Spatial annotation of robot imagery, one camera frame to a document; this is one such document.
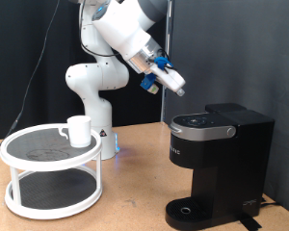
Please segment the coffee maker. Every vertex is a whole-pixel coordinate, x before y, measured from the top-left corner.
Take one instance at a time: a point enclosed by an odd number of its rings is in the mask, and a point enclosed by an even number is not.
[[[179,115],[169,126],[171,161],[194,170],[191,196],[166,207],[166,222],[178,230],[250,222],[259,214],[274,120],[238,104],[205,111]]]

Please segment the wooden table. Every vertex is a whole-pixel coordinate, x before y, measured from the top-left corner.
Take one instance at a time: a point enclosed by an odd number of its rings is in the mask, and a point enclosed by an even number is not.
[[[102,163],[104,191],[90,209],[56,220],[21,218],[4,202],[11,181],[10,169],[0,159],[0,230],[173,230],[165,222],[166,205],[191,193],[192,171],[169,159],[171,132],[165,123],[151,123],[114,129],[118,132],[119,154]],[[94,168],[95,162],[87,164]],[[267,206],[255,218],[263,231],[289,230],[289,212]],[[206,229],[246,231],[240,222]]]

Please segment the dark background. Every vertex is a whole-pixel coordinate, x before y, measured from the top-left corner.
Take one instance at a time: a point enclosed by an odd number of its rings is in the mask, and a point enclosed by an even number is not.
[[[289,210],[289,0],[175,0],[166,122],[238,103],[276,120],[265,194]]]
[[[20,112],[25,90],[38,62],[56,0],[0,1],[0,139],[8,133]],[[95,63],[78,38],[79,6],[61,0],[50,29],[44,57],[30,87],[24,113],[15,131],[43,123],[66,122],[82,115],[79,96],[66,85],[66,70],[81,63]],[[148,32],[164,47],[166,19]],[[149,123],[160,120],[162,91],[143,90],[144,75],[129,68],[127,87],[100,93],[113,105],[113,125]]]

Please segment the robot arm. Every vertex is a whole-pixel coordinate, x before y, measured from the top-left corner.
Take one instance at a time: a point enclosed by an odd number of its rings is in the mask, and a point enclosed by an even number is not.
[[[161,60],[157,58],[162,48],[146,32],[165,16],[168,1],[125,0],[122,4],[115,0],[102,1],[104,3],[92,16],[92,24],[137,73],[146,75],[142,87],[156,93],[158,88],[153,84],[156,80],[182,96],[184,79],[171,63],[160,64]]]

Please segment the black cable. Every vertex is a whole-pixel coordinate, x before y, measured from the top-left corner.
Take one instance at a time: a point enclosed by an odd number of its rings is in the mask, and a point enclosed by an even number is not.
[[[260,208],[264,208],[264,207],[266,207],[266,206],[269,206],[269,205],[281,205],[281,204],[279,204],[278,202],[273,202],[273,203],[262,203],[261,205],[260,205]]]
[[[167,54],[167,52],[166,52],[166,50],[164,50],[163,48],[160,48],[157,52],[161,52],[162,55],[164,54],[164,56],[166,56],[167,59],[168,59],[169,61],[171,61],[171,60],[170,60],[170,57],[168,56],[168,54]]]
[[[25,96],[23,98],[23,101],[22,101],[22,107],[21,107],[21,111],[20,113],[18,114],[18,117],[16,118],[16,120],[13,122],[11,128],[10,128],[10,131],[8,132],[8,134],[6,135],[6,137],[8,137],[10,135],[10,133],[12,132],[12,130],[16,127],[18,121],[20,120],[21,116],[22,116],[22,112],[23,112],[23,109],[25,107],[25,102],[26,102],[26,98],[27,98],[27,94],[28,94],[28,90],[30,88],[30,85],[31,85],[31,82],[32,82],[32,79],[33,77],[35,76],[37,70],[38,70],[38,67],[39,67],[39,64],[40,64],[40,61],[41,61],[41,58],[43,57],[43,54],[44,54],[44,51],[45,51],[45,47],[46,47],[46,42],[47,42],[47,37],[48,37],[48,33],[49,33],[49,30],[50,30],[50,27],[52,25],[52,22],[54,21],[54,18],[55,18],[55,15],[57,14],[57,10],[59,8],[59,4],[60,4],[60,0],[58,0],[57,2],[57,6],[56,6],[56,10],[54,12],[54,14],[52,15],[52,18],[51,18],[51,21],[49,23],[49,26],[48,26],[48,29],[47,29],[47,32],[46,32],[46,36],[45,36],[45,39],[44,39],[44,44],[43,44],[43,47],[42,47],[42,50],[41,50],[41,53],[40,53],[40,56],[39,56],[39,61],[38,61],[38,64],[30,78],[30,81],[29,81],[29,84],[27,86],[27,90],[26,90],[26,93],[25,93]]]
[[[177,68],[174,68],[173,66],[170,66],[170,65],[165,65],[165,68],[172,69],[172,70],[177,70]]]
[[[82,47],[83,49],[85,49],[87,52],[91,53],[92,55],[97,55],[97,56],[101,56],[101,57],[118,56],[119,53],[116,53],[116,54],[113,54],[113,55],[101,55],[101,54],[97,54],[97,53],[92,52],[91,50],[89,50],[89,49],[83,44],[83,41],[81,40],[81,30],[82,30],[82,27],[83,27],[83,13],[84,13],[85,5],[86,5],[86,0],[83,2],[83,6],[82,6],[82,9],[81,9],[81,13],[80,13],[79,40],[80,40],[81,47]]]

